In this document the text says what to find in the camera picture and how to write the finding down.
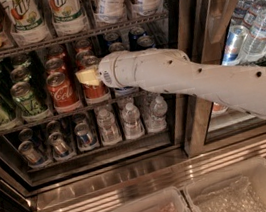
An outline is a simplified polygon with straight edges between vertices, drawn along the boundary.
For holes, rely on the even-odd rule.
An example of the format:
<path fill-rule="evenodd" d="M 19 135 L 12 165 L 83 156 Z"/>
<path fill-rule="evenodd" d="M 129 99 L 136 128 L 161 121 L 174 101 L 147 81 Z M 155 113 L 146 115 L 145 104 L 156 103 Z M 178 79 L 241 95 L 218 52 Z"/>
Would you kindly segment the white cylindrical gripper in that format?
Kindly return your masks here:
<path fill-rule="evenodd" d="M 81 84 L 98 86 L 103 81 L 113 88 L 135 87 L 155 83 L 157 78 L 172 72 L 172 68 L 190 63 L 189 57 L 177 49 L 149 48 L 143 51 L 119 51 L 108 54 L 94 68 L 79 70 L 75 76 Z"/>

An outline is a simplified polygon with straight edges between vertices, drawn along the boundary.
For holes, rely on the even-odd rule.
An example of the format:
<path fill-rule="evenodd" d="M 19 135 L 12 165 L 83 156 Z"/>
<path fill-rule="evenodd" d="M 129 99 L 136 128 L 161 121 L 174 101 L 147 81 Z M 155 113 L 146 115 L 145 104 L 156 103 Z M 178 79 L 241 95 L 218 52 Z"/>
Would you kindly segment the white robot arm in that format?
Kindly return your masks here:
<path fill-rule="evenodd" d="M 197 96 L 266 120 L 266 67 L 203 65 L 181 50 L 149 48 L 110 53 L 76 77 L 90 86 Z"/>

